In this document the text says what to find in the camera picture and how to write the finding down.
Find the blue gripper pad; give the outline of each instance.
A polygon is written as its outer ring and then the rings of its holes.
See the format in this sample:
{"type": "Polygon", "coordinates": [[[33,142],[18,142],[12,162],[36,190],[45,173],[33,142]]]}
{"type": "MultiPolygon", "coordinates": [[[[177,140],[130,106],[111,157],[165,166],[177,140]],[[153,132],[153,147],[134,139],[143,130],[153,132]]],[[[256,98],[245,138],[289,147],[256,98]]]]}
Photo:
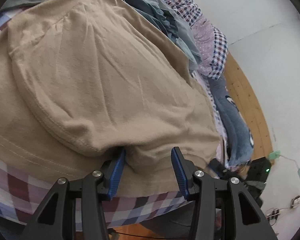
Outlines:
{"type": "Polygon", "coordinates": [[[107,194],[109,200],[111,200],[114,197],[114,195],[117,193],[123,167],[125,164],[125,156],[126,156],[126,150],[123,149],[118,157],[118,160],[114,166],[114,169],[109,179],[109,190],[107,194]]]}
{"type": "Polygon", "coordinates": [[[185,198],[185,200],[187,200],[189,197],[188,183],[187,183],[185,172],[179,160],[178,154],[176,153],[176,150],[174,148],[171,150],[171,162],[174,169],[174,173],[176,175],[179,190],[183,195],[183,197],[185,198]]]}

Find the silver bolt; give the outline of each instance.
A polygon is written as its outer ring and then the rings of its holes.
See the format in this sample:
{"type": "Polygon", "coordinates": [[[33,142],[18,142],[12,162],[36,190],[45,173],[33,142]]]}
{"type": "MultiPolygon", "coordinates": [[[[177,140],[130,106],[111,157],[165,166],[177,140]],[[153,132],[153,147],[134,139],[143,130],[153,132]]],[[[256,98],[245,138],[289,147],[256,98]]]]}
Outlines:
{"type": "Polygon", "coordinates": [[[100,177],[102,175],[102,172],[101,171],[94,171],[93,173],[92,173],[92,176],[93,177],[100,177]]]}
{"type": "Polygon", "coordinates": [[[238,178],[235,178],[235,177],[232,177],[230,179],[230,181],[233,183],[233,184],[238,184],[239,183],[239,179],[238,178]]]}
{"type": "Polygon", "coordinates": [[[66,181],[67,181],[66,178],[60,178],[60,179],[58,179],[58,184],[65,184],[66,181]]]}
{"type": "Polygon", "coordinates": [[[203,171],[196,171],[194,173],[197,177],[202,177],[204,175],[204,172],[203,171]]]}

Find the white floor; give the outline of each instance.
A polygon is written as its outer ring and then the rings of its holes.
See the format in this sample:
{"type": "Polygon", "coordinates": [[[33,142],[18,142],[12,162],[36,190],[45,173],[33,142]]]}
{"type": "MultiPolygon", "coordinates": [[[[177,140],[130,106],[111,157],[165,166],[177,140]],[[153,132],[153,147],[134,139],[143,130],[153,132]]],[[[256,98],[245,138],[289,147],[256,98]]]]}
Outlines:
{"type": "MultiPolygon", "coordinates": [[[[226,36],[265,115],[274,150],[300,165],[300,15],[289,0],[195,0],[226,36]]],[[[297,168],[280,159],[272,168],[262,210],[286,208],[300,195],[297,168]]],[[[300,206],[283,210],[273,227],[290,240],[300,226],[300,206]]]]}

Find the white wall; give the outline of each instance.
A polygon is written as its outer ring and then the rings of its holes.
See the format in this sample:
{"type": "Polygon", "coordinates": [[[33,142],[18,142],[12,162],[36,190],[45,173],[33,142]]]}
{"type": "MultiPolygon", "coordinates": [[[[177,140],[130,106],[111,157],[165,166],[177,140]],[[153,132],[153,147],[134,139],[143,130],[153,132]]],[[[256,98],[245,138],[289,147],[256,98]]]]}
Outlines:
{"type": "MultiPolygon", "coordinates": [[[[300,165],[300,16],[289,0],[195,0],[229,42],[262,107],[274,150],[300,165]]],[[[297,168],[280,159],[262,194],[263,211],[285,208],[300,195],[297,168]]],[[[300,207],[282,211],[274,230],[290,240],[300,207]]]]}

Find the pile of clothes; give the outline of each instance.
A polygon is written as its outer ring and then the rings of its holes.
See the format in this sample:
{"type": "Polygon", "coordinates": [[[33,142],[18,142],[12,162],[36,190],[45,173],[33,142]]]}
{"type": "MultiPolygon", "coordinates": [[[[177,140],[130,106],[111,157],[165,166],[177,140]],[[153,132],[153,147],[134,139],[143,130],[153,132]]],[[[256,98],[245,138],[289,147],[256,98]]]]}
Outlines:
{"type": "MultiPolygon", "coordinates": [[[[120,147],[127,164],[117,197],[104,203],[109,227],[186,204],[170,151],[180,147],[212,175],[210,160],[226,159],[224,94],[215,89],[216,106],[209,88],[223,80],[226,55],[224,35],[193,0],[7,0],[0,216],[26,223],[56,179],[82,178],[120,147]]],[[[245,151],[235,149],[231,164],[249,160],[245,151]]]]}

